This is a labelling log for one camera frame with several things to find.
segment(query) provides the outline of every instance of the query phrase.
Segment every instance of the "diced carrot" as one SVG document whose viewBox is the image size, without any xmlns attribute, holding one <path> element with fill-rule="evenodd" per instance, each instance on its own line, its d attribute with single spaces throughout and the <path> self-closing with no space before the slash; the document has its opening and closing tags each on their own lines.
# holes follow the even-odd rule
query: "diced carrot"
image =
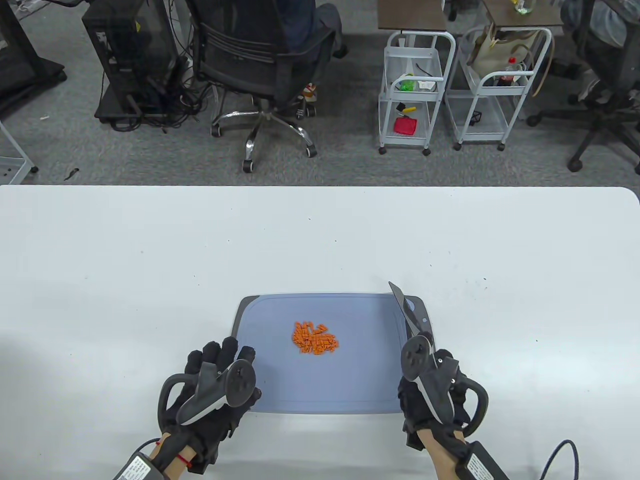
<svg viewBox="0 0 640 480">
<path fill-rule="evenodd" d="M 300 348 L 300 353 L 322 355 L 327 351 L 334 352 L 339 347 L 335 335 L 328 331 L 329 329 L 323 324 L 314 328 L 312 322 L 296 322 L 291 340 Z"/>
</svg>

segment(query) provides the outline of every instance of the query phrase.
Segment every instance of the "black glove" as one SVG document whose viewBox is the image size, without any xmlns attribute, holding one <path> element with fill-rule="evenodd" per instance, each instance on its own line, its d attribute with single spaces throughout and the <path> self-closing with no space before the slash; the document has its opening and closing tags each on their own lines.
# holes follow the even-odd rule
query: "black glove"
<svg viewBox="0 0 640 480">
<path fill-rule="evenodd" d="M 441 349 L 434 354 L 436 359 L 453 356 L 447 350 Z M 465 387 L 455 385 L 449 391 L 454 407 L 453 430 L 462 430 L 464 424 L 471 421 L 469 414 L 464 409 L 467 394 Z M 440 429 L 441 424 L 434 418 L 429 406 L 415 382 L 408 381 L 402 377 L 398 385 L 398 398 L 400 399 L 400 409 L 404 413 L 403 431 L 407 434 L 407 446 L 416 450 L 423 450 L 424 446 L 418 438 L 418 430 L 430 429 L 432 431 Z"/>
<path fill-rule="evenodd" d="M 236 359 L 237 350 L 238 342 L 233 337 L 227 337 L 222 342 L 222 348 L 217 342 L 209 342 L 202 351 L 194 350 L 189 354 L 184 372 L 198 374 L 202 362 L 216 364 L 218 371 L 224 371 Z M 253 362 L 255 350 L 244 346 L 237 357 Z M 242 416 L 262 396 L 262 392 L 255 388 L 245 404 L 235 408 L 225 404 L 190 425 L 179 426 L 175 419 L 176 414 L 194 393 L 194 385 L 184 385 L 174 404 L 164 413 L 160 428 L 172 436 L 180 435 L 186 438 L 187 444 L 197 453 L 196 458 L 191 461 L 189 471 L 202 474 L 208 465 L 216 462 L 220 442 L 227 437 L 231 438 Z"/>
</svg>

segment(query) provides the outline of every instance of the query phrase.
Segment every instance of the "label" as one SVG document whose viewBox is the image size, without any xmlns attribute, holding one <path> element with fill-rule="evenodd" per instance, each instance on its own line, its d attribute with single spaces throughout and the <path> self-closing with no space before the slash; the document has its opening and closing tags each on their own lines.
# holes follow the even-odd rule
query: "label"
<svg viewBox="0 0 640 480">
<path fill-rule="evenodd" d="M 122 475 L 120 475 L 118 480 L 144 480 L 150 471 L 151 467 L 148 466 L 139 456 L 136 456 L 124 472 L 122 472 Z"/>
<path fill-rule="evenodd" d="M 420 88 L 420 90 L 433 90 L 436 86 L 436 83 L 434 81 L 422 81 L 422 80 L 418 80 L 418 88 Z"/>
<path fill-rule="evenodd" d="M 476 480 L 493 480 L 493 475 L 483 465 L 475 453 L 471 454 L 471 458 L 467 463 L 467 471 L 474 476 Z"/>
</svg>

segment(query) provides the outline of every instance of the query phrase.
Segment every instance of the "blue cutting board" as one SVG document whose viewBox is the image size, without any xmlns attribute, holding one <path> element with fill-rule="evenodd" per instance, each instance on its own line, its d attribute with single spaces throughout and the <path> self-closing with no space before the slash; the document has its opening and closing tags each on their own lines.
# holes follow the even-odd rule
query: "blue cutting board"
<svg viewBox="0 0 640 480">
<path fill-rule="evenodd" d="M 300 353 L 292 341 L 296 322 L 326 325 L 339 348 L 323 355 Z M 400 412 L 397 386 L 407 329 L 391 294 L 247 297 L 232 334 L 240 346 L 256 351 L 253 366 L 262 398 L 254 412 Z"/>
</svg>

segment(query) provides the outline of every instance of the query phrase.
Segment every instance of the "white cart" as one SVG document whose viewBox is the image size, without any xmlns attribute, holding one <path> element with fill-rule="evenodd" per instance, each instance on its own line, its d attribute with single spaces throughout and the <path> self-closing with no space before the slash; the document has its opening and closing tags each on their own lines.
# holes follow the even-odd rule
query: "white cart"
<svg viewBox="0 0 640 480">
<path fill-rule="evenodd" d="M 11 136 L 2 122 L 0 122 L 0 131 L 20 155 L 19 157 L 0 156 L 0 185 L 18 185 L 22 183 L 29 172 L 36 173 L 38 167 L 33 164 L 29 156 L 20 148 L 18 142 Z"/>
<path fill-rule="evenodd" d="M 503 31 L 539 31 L 542 32 L 543 44 L 535 61 L 530 62 L 527 70 L 518 72 L 497 71 L 480 78 L 474 69 L 467 65 L 469 53 L 476 38 L 483 32 L 484 26 L 476 26 L 468 30 L 458 41 L 456 62 L 449 79 L 449 88 L 445 93 L 445 103 L 453 125 L 456 143 L 455 150 L 462 148 L 466 141 L 498 141 L 498 150 L 504 150 L 513 124 L 518 118 L 520 109 L 531 89 L 533 80 L 540 69 L 553 35 L 545 27 L 500 27 Z M 469 90 L 452 90 L 451 81 L 460 68 L 467 80 Z M 485 83 L 500 76 L 514 76 L 518 79 L 511 86 L 486 86 Z M 510 97 L 514 112 L 507 120 L 499 97 Z"/>
<path fill-rule="evenodd" d="M 431 46 L 415 47 L 416 37 L 429 37 Z M 444 71 L 436 50 L 438 37 L 444 37 L 449 41 Z M 378 152 L 381 155 L 387 153 L 386 145 L 422 146 L 425 156 L 431 153 L 429 142 L 433 124 L 438 118 L 455 52 L 456 41 L 446 31 L 397 31 L 391 34 L 385 48 L 385 70 L 378 97 Z M 416 85 L 427 85 L 430 88 L 404 92 L 400 90 L 403 81 L 413 81 Z M 401 116 L 401 112 L 396 109 L 400 103 L 408 108 L 417 108 L 409 115 L 418 120 L 414 135 L 394 132 L 396 118 Z"/>
</svg>

